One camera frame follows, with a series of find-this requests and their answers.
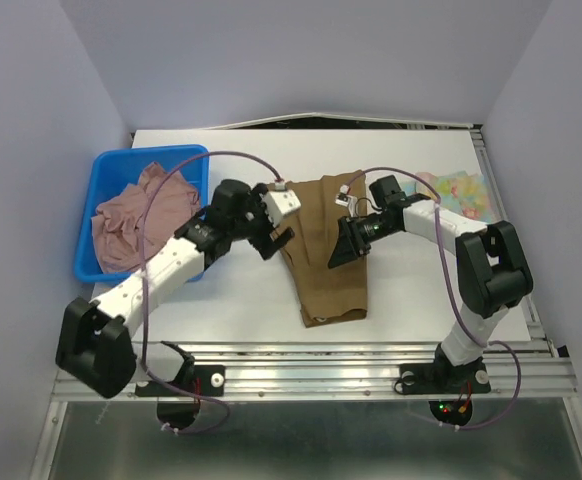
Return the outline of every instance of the gray floor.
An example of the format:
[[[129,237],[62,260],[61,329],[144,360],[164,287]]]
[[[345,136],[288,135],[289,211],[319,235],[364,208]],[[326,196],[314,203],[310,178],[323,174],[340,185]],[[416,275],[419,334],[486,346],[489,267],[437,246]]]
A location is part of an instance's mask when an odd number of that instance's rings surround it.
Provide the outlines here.
[[[503,407],[476,404],[473,422]],[[52,477],[72,479],[582,479],[561,400],[519,401],[502,423],[454,433],[425,404],[234,408],[217,433],[161,432],[150,403],[69,406]]]

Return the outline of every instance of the blue bin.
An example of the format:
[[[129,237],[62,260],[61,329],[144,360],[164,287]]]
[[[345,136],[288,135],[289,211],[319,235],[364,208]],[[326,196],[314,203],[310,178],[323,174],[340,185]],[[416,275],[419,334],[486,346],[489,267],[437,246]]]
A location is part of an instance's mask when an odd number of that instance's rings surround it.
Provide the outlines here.
[[[118,284],[130,273],[102,273],[95,256],[91,217],[102,202],[122,193],[129,183],[137,184],[142,170],[151,162],[157,162],[170,171],[183,160],[207,152],[201,145],[176,145],[172,147],[129,148],[112,150],[100,155],[93,162],[87,200],[82,217],[82,228],[78,238],[73,271],[84,283],[105,282]],[[209,157],[186,165],[180,170],[184,178],[200,191],[201,205],[205,206],[209,197]]]

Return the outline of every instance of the pink cloth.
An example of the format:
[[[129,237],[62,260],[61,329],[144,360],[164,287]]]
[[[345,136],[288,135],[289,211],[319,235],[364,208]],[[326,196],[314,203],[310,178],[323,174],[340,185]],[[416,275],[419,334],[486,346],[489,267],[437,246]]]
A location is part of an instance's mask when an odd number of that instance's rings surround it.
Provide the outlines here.
[[[166,175],[154,162],[142,171],[138,185],[127,185],[120,195],[96,208],[96,216],[91,218],[93,244],[104,273],[133,271],[140,266],[140,220],[149,196]],[[173,232],[198,210],[198,190],[177,172],[151,205],[145,227],[147,258],[158,253]]]

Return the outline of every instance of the brown cloth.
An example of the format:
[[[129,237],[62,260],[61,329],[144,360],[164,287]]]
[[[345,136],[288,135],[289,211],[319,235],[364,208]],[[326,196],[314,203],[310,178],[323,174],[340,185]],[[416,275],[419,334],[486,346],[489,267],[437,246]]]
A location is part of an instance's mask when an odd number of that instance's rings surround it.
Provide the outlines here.
[[[167,176],[153,162],[138,185],[127,185],[117,197],[101,203],[91,218],[95,255],[104,273],[128,272],[140,266],[140,220],[149,196]],[[200,210],[198,190],[176,172],[162,186],[147,217],[144,244],[147,258],[158,253],[173,232]]]
[[[338,238],[338,219],[349,215],[335,203],[340,187],[354,173],[324,176],[320,180],[287,183],[302,207],[281,229],[291,227],[295,237],[282,250],[300,299],[302,321],[307,327],[359,320],[367,315],[367,262],[355,262],[330,270],[327,263]],[[364,176],[351,187],[351,195],[365,195]],[[358,213],[366,214],[360,202]]]

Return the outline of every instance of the colorful cloth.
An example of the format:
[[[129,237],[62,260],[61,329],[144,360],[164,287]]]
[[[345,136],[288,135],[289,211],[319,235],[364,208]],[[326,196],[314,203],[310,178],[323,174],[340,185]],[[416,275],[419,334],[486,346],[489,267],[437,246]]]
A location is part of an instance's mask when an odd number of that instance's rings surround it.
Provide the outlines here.
[[[442,197],[444,208],[472,220],[486,223],[496,221],[487,185],[482,175],[469,175],[467,172],[456,172],[440,177],[427,172],[418,172],[417,175],[436,189]],[[429,189],[420,183],[416,185],[415,182],[408,182],[401,187],[407,195],[424,193],[433,197]]]

